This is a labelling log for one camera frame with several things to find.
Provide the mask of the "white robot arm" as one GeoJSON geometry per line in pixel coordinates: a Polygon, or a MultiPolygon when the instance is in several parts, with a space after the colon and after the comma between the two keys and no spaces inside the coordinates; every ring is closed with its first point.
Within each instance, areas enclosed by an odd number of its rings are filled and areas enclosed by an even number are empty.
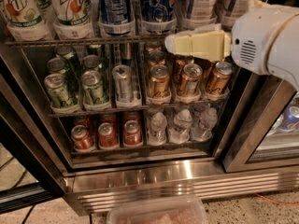
{"type": "Polygon", "coordinates": [[[218,24],[169,35],[168,52],[221,61],[230,56],[257,75],[272,75],[299,91],[299,8],[249,0],[247,12],[225,32],[218,24]]]}

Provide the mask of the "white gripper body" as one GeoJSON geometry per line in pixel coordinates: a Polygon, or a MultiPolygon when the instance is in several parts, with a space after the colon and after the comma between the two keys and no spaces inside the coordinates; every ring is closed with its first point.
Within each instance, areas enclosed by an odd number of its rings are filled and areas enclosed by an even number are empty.
{"type": "Polygon", "coordinates": [[[234,62],[257,75],[269,75],[267,57],[270,47],[294,8],[271,5],[255,8],[238,18],[232,29],[231,55],[234,62]]]}

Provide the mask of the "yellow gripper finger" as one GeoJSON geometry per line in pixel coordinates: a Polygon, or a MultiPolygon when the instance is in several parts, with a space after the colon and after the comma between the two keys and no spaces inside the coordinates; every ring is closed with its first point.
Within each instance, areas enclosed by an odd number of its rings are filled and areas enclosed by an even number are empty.
{"type": "Polygon", "coordinates": [[[260,0],[245,0],[240,5],[233,8],[225,8],[223,5],[216,5],[219,14],[214,13],[211,19],[205,20],[188,20],[183,19],[183,30],[187,34],[199,34],[221,29],[230,31],[241,16],[254,9],[267,7],[268,4],[260,0]]]}
{"type": "Polygon", "coordinates": [[[174,55],[221,61],[230,55],[231,42],[231,34],[223,30],[204,33],[185,31],[168,35],[164,45],[174,55]]]}

